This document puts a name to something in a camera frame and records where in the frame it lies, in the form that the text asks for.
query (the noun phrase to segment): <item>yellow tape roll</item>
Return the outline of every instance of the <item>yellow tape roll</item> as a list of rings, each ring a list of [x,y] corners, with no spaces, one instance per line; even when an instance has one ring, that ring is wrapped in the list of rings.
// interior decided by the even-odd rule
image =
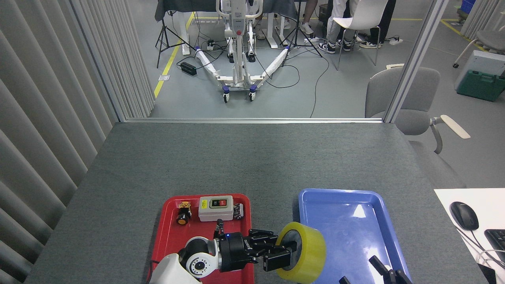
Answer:
[[[277,269],[277,274],[289,281],[310,284],[319,277],[326,260],[323,235],[316,229],[291,222],[282,229],[276,245],[287,246],[292,241],[297,242],[297,250],[291,254],[291,266]]]

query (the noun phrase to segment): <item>black power adapter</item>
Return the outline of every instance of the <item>black power adapter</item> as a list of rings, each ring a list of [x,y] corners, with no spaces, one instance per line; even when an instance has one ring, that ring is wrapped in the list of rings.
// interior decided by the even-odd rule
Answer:
[[[180,66],[181,66],[182,72],[188,73],[191,76],[196,75],[196,67],[194,67],[193,65],[186,63],[186,62],[182,62]]]

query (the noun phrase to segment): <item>green storage case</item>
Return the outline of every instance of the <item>green storage case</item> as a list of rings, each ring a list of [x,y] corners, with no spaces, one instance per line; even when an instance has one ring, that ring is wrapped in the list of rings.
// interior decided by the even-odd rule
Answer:
[[[505,89],[505,77],[469,70],[456,91],[469,97],[496,101]]]

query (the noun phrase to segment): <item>computer mouse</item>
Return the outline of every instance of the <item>computer mouse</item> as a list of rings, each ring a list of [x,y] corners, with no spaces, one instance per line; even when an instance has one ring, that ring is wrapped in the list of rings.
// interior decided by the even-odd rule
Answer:
[[[452,202],[450,212],[456,223],[463,229],[473,231],[479,228],[479,220],[475,211],[463,202]]]

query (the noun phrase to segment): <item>keyboard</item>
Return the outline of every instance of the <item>keyboard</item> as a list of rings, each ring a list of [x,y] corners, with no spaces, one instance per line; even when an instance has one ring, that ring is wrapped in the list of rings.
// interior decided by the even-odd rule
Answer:
[[[491,246],[495,250],[505,250],[505,229],[488,229],[484,231],[484,235],[486,236],[487,240],[489,243],[491,243]],[[505,261],[505,253],[503,252],[496,252],[498,254],[498,257],[502,260]]]

